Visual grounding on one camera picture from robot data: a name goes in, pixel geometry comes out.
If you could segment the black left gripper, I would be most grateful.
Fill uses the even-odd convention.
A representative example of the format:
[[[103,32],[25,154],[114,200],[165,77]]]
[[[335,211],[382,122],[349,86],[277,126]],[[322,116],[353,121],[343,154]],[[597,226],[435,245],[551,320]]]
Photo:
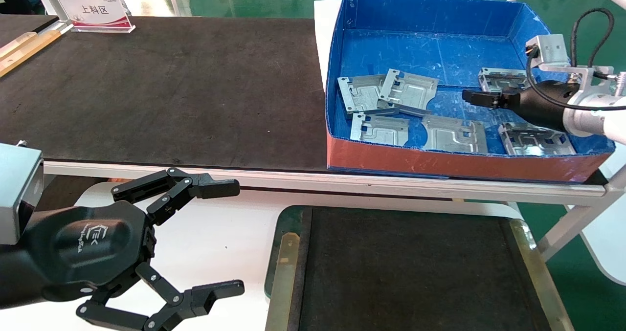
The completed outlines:
[[[76,309],[88,324],[116,331],[172,331],[188,318],[208,315],[221,298],[245,291],[241,280],[199,285],[180,292],[148,262],[155,255],[155,231],[192,199],[237,197],[236,179],[214,180],[169,168],[112,188],[114,204],[74,206],[34,215],[24,234],[31,283],[44,301],[73,301],[96,293]],[[147,215],[135,205],[159,197]],[[107,307],[139,278],[165,302],[148,317]]]

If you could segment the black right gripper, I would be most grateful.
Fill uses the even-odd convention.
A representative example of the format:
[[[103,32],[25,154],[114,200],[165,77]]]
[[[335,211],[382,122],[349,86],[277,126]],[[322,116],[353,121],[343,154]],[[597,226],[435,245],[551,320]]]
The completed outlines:
[[[580,85],[560,81],[541,81],[537,84],[545,95],[561,103],[567,103]],[[471,89],[462,90],[462,98],[468,104],[488,109],[508,109],[530,124],[555,131],[565,131],[563,113],[565,108],[548,102],[532,88],[521,93],[483,92]]]

